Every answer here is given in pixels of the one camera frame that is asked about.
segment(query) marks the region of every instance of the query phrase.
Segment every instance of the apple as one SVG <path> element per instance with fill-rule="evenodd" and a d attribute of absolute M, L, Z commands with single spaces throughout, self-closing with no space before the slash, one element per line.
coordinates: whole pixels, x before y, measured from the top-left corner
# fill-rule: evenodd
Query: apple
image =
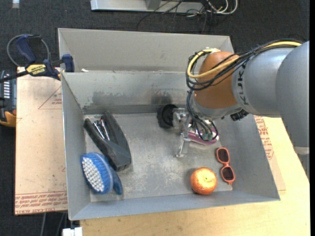
<path fill-rule="evenodd" d="M 195 193 L 209 195 L 217 187 L 218 179 L 213 170 L 201 167 L 194 170 L 190 176 L 190 185 Z"/>

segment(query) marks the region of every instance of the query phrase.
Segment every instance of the yellow cable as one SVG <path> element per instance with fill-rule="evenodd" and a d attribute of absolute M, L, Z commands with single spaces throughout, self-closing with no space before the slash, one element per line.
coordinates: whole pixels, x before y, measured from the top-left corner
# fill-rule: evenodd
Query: yellow cable
<path fill-rule="evenodd" d="M 263 47 L 263 49 L 264 49 L 264 48 L 268 48 L 268 47 L 273 47 L 273 46 L 279 46 L 279 45 L 291 45 L 291 46 L 297 47 L 297 46 L 300 46 L 301 43 L 293 42 L 293 41 L 281 41 L 281 42 L 277 42 L 277 43 L 273 43 L 273 44 L 267 45 L 267 46 Z M 224 64 L 221 64 L 221 65 L 217 66 L 217 67 L 214 68 L 214 69 L 211 69 L 211 70 L 209 70 L 209 71 L 207 71 L 207 72 L 204 72 L 204 73 L 202 73 L 202 74 L 199 74 L 199 75 L 193 75 L 193 74 L 191 73 L 192 64 L 193 64 L 197 59 L 199 59 L 200 56 L 201 56 L 203 53 L 212 53 L 212 52 L 217 52 L 217 51 L 219 51 L 219 50 L 218 50 L 218 49 L 215 49 L 215 48 L 211 48 L 211 49 L 205 49 L 205 50 L 200 51 L 199 53 L 197 53 L 197 54 L 192 58 L 192 60 L 190 61 L 190 63 L 188 64 L 188 68 L 187 68 L 187 74 L 188 74 L 188 76 L 189 76 L 190 78 L 193 78 L 193 79 L 203 78 L 203 77 L 205 77 L 205 76 L 207 76 L 207 75 L 209 75 L 209 74 L 211 74 L 211 73 L 214 73 L 214 72 L 216 72 L 216 71 L 218 71 L 218 70 L 220 70 L 220 69 L 222 69 L 222 68 L 225 68 L 225 67 L 229 66 L 229 65 L 232 64 L 235 60 L 238 59 L 238 58 L 232 59 L 232 60 L 230 60 L 230 61 L 228 61 L 228 62 L 226 62 L 226 63 L 224 63 Z"/>

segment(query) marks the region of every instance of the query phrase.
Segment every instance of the orange sunglasses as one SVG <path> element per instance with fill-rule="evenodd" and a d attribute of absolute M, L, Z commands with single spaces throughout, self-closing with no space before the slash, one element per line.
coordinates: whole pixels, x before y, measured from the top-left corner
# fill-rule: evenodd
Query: orange sunglasses
<path fill-rule="evenodd" d="M 219 147 L 216 151 L 217 160 L 224 166 L 221 168 L 221 177 L 228 184 L 232 184 L 235 180 L 235 174 L 232 167 L 229 165 L 230 153 L 225 147 Z"/>

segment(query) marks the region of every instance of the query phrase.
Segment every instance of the floor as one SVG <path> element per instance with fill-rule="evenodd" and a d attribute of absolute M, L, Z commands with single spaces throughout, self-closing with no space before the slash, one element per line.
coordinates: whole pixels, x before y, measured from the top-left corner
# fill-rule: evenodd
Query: floor
<path fill-rule="evenodd" d="M 274 39 L 310 39 L 310 0 L 239 0 L 234 14 L 207 22 L 173 13 L 92 12 L 90 0 L 20 0 L 19 9 L 0 0 L 0 19 L 0 71 L 15 69 L 6 46 L 19 34 L 41 34 L 52 60 L 58 59 L 58 28 L 229 35 L 235 52 Z M 0 126 L 0 154 L 0 236 L 60 235 L 70 226 L 62 213 L 14 216 L 14 129 Z"/>

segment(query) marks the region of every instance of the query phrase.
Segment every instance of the cardboard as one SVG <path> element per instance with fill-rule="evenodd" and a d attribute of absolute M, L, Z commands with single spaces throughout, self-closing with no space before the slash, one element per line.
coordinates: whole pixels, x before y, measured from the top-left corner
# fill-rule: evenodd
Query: cardboard
<path fill-rule="evenodd" d="M 67 210 L 61 82 L 17 80 L 14 213 Z"/>
<path fill-rule="evenodd" d="M 277 190 L 284 191 L 285 190 L 284 179 L 282 177 L 282 174 L 281 174 L 281 171 L 279 169 L 279 165 L 276 159 L 276 155 L 272 147 L 272 141 L 270 140 L 270 136 L 268 134 L 268 127 L 266 126 L 266 123 L 265 123 L 265 119 L 268 117 L 260 117 L 260 116 L 254 116 L 254 117 L 257 124 L 257 128 L 259 130 L 262 144 L 266 151 L 266 155 L 268 158 L 272 175 L 276 182 Z"/>

